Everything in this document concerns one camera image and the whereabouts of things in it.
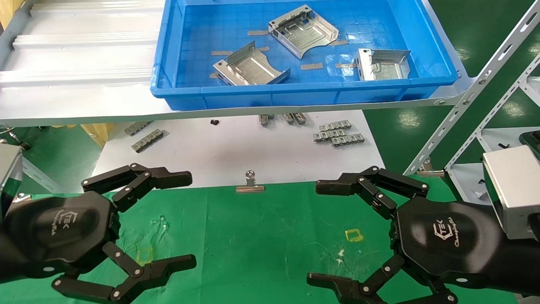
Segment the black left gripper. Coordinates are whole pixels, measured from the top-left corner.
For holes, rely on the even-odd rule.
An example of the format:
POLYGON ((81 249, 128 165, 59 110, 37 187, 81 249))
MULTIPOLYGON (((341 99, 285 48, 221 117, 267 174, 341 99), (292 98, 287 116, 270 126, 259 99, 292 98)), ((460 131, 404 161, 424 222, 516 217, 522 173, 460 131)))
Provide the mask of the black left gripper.
POLYGON ((152 189, 187 187, 192 181, 189 171, 132 163, 84 180, 86 193, 79 196, 12 204, 1 222, 1 278, 40 279, 68 271, 52 283, 63 296, 131 304, 146 290, 166 285, 173 273, 195 268, 197 261, 187 254, 137 264, 113 243, 120 230, 116 212, 127 211, 152 189), (112 202, 101 195, 118 188, 112 202), (78 280, 79 272, 92 271, 107 256, 127 273, 122 284, 111 287, 78 280))

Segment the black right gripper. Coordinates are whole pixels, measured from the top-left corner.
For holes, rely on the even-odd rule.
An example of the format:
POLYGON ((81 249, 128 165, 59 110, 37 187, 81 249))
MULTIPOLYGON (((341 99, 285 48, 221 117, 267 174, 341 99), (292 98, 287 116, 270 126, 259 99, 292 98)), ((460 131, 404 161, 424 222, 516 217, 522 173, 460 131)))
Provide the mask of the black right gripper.
POLYGON ((386 304, 378 291, 402 268, 432 291, 430 296, 402 304, 457 304, 457 296, 444 283, 475 289, 496 286, 495 264, 503 232, 493 208, 430 201, 426 199, 428 190, 421 181, 376 166, 360 173, 342 173, 336 180, 316 181, 319 195, 358 195, 384 219, 395 215, 395 250, 399 254, 365 282, 310 272, 307 283, 333 290, 340 304, 386 304), (412 200, 397 208, 382 189, 412 200))

